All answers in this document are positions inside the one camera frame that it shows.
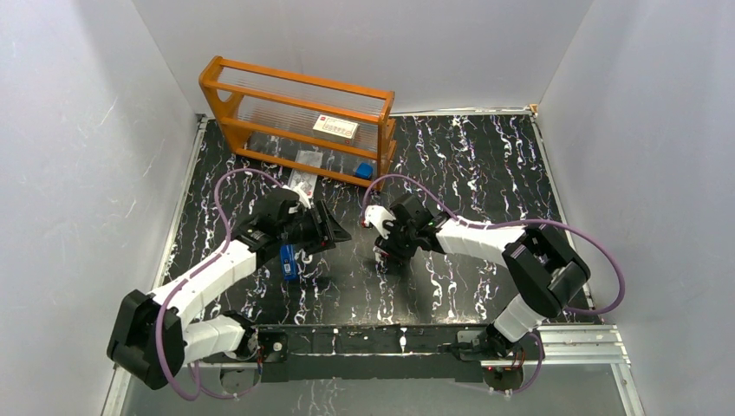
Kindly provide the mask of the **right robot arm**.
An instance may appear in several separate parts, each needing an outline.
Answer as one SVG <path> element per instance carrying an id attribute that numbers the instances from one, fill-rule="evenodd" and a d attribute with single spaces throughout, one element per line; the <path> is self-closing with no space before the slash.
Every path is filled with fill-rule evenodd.
<path id="1" fill-rule="evenodd" d="M 591 276 L 588 265 L 550 221 L 501 226 L 430 212 L 408 193 L 388 208 L 369 205 L 362 224 L 374 228 L 378 254 L 405 262 L 418 249 L 478 258 L 506 269 L 517 294 L 483 330 L 462 330 L 440 347 L 463 361 L 509 359 L 523 338 L 558 317 Z"/>

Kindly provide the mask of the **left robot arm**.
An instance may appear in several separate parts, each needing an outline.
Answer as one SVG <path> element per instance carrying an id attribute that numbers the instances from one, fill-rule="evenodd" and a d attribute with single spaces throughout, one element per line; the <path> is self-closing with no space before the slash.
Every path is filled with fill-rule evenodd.
<path id="1" fill-rule="evenodd" d="M 323 201 L 310 202 L 301 191 L 278 187 L 257 200 L 230 238 L 192 269 L 148 293 L 135 289 L 124 296 L 106 355 L 152 390 L 215 354 L 239 361 L 259 358 L 257 327 L 243 316 L 230 311 L 202 322 L 196 316 L 279 257 L 285 245 L 313 255 L 351 238 Z"/>

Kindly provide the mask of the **blue stapler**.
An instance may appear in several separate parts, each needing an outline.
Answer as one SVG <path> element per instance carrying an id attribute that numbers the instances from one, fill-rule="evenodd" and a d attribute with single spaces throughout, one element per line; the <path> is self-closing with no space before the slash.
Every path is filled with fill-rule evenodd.
<path id="1" fill-rule="evenodd" d="M 300 277 L 296 265 L 296 250 L 293 244 L 285 244 L 281 247 L 280 264 L 284 281 L 295 281 Z"/>

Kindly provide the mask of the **red white staple box sleeve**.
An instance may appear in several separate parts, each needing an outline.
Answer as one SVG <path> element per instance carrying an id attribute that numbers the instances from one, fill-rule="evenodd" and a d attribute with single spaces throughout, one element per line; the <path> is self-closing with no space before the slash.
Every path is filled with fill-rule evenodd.
<path id="1" fill-rule="evenodd" d="M 374 259 L 375 262 L 382 265 L 390 264 L 390 262 L 393 260 L 389 253 L 385 252 L 379 247 L 374 247 Z"/>

